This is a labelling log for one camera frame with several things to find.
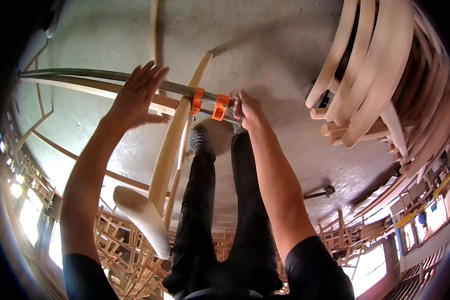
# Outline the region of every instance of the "person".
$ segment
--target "person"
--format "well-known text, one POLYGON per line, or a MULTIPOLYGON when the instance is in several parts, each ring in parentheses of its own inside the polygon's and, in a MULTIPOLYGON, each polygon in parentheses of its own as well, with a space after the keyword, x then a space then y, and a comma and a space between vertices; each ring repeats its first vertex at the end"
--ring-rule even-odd
MULTIPOLYGON (((98 199, 108 160, 125 132, 166 124, 149 114, 168 68, 138 66, 75 164, 63 194, 60 218, 63 272, 70 299, 117 299, 104 275, 93 238, 98 199)), ((163 286, 176 299, 353 299, 347 275, 330 256, 308 218, 300 183, 283 154, 259 100, 242 90, 233 116, 241 121, 232 139, 238 224, 229 257, 216 260, 212 242, 215 154, 202 126, 192 129, 195 152, 163 286), (290 293, 277 273, 276 249, 290 293)))

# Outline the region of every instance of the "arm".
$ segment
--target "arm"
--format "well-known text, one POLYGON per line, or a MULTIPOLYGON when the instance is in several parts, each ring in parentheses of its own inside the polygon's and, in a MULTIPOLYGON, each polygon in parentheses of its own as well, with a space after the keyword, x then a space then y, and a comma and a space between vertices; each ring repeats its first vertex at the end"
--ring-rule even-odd
POLYGON ((100 263, 92 232, 108 160, 128 129, 167 123, 148 113, 153 95, 168 73, 168 68, 153 65, 150 61, 132 72, 73 167, 60 216, 63 256, 81 254, 100 263))
POLYGON ((258 185, 270 218, 278 253, 285 259, 298 243, 316 235, 303 194, 292 167, 257 99, 242 90, 234 106, 234 117, 248 131, 257 166, 258 185))

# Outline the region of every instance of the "left hand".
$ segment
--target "left hand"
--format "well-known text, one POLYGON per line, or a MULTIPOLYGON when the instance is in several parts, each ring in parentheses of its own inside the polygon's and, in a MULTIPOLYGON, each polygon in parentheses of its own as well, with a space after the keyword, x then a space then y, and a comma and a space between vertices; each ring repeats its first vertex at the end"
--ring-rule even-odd
POLYGON ((125 131, 144 124, 167 124, 166 118, 148 113, 155 92, 168 74, 168 67, 153 66, 151 60, 143 68, 137 66, 133 70, 106 119, 125 131))

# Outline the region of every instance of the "right hand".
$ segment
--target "right hand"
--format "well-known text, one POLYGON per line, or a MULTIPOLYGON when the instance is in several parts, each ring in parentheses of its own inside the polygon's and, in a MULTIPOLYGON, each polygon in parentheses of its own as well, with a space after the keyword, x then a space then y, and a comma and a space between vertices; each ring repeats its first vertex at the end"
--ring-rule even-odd
POLYGON ((265 120, 260 100, 250 97, 245 90, 241 90, 240 94, 235 95, 234 99, 233 117, 241 120, 243 128, 247 131, 265 120))

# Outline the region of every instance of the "forearm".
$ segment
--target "forearm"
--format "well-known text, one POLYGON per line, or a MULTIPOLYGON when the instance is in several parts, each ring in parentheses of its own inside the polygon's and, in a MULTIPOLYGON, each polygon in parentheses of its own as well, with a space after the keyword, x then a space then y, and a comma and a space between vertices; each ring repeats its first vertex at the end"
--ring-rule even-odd
POLYGON ((265 118, 249 129, 258 184, 282 260, 303 239, 315 233, 308 218, 300 182, 265 118))
MULTIPOLYGON (((92 231, 108 160, 125 131, 104 117, 73 167, 63 193, 60 216, 63 254, 93 243, 92 231)), ((95 260, 95 253, 81 253, 95 260)))

